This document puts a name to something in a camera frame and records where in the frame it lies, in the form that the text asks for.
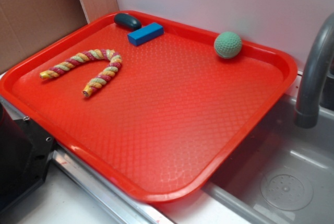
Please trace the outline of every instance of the stainless steel sink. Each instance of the stainless steel sink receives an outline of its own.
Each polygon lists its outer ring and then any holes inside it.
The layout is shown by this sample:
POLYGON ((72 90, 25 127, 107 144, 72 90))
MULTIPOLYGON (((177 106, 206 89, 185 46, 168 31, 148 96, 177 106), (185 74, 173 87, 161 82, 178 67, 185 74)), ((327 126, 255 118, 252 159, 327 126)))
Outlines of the stainless steel sink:
POLYGON ((334 113, 302 129, 294 104, 284 96, 204 187, 252 223, 334 223, 334 113))

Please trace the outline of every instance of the braided rope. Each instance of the braided rope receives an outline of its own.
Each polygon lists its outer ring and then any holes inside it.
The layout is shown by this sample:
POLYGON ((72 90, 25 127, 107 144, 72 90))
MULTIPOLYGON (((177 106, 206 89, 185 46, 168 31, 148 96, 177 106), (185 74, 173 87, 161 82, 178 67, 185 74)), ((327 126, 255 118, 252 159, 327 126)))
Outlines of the braided rope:
POLYGON ((83 95, 89 97, 98 89, 101 89, 104 85, 106 85, 107 82, 110 81, 122 67, 122 58, 114 50, 95 49, 77 53, 75 56, 66 59, 64 62, 49 68, 49 70, 41 72, 40 77, 42 79, 57 78, 76 66, 95 60, 108 60, 110 62, 109 65, 95 78, 91 79, 83 89, 83 95))

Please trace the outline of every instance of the drain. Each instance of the drain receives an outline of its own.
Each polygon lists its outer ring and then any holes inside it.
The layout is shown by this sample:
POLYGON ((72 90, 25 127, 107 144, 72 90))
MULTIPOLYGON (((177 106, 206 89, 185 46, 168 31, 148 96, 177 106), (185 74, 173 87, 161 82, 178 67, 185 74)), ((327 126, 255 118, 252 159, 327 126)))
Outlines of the drain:
POLYGON ((267 173, 261 181, 261 192, 270 205, 286 211, 306 207, 313 197, 309 180, 287 168, 267 173))

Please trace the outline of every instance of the faucet spout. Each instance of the faucet spout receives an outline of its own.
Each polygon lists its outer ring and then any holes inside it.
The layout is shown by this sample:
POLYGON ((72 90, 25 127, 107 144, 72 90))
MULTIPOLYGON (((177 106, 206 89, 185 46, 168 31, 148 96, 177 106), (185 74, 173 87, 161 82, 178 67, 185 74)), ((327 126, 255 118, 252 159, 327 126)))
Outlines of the faucet spout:
POLYGON ((317 124, 319 103, 323 96, 334 93, 334 13, 324 22, 309 53, 294 110, 294 123, 302 128, 311 128, 317 124))

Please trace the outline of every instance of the blue block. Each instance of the blue block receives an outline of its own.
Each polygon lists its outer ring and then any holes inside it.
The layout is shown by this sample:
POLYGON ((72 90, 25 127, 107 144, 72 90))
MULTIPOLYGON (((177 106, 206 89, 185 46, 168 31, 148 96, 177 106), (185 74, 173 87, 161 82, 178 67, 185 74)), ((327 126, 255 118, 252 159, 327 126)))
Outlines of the blue block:
POLYGON ((152 23, 145 27, 142 27, 127 35, 129 42, 135 46, 144 44, 147 41, 163 35, 163 27, 158 23, 152 23))

